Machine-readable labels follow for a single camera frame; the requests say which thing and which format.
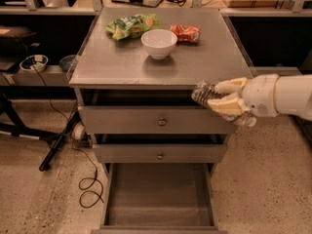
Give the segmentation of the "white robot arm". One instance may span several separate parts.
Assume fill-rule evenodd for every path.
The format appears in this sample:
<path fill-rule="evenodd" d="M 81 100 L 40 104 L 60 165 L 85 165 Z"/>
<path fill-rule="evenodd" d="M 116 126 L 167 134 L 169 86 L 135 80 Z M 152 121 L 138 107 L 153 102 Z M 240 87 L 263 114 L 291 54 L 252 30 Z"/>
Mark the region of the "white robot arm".
<path fill-rule="evenodd" d="M 294 115 L 312 120 L 312 75 L 258 75 L 219 82 L 215 91 L 222 98 L 209 98 L 209 107 L 222 116 L 255 117 Z"/>

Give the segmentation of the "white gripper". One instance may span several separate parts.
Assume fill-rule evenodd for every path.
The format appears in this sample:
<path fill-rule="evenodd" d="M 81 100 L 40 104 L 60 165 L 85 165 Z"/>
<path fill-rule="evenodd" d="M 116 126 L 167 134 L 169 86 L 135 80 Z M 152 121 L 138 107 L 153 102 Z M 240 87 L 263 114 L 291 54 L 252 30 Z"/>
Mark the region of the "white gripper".
<path fill-rule="evenodd" d="M 276 117 L 274 90 L 278 79 L 277 74 L 269 74 L 256 76 L 249 82 L 246 77 L 218 82 L 214 89 L 219 94 L 230 95 L 208 99 L 207 103 L 220 114 L 242 115 L 251 109 L 256 117 Z"/>

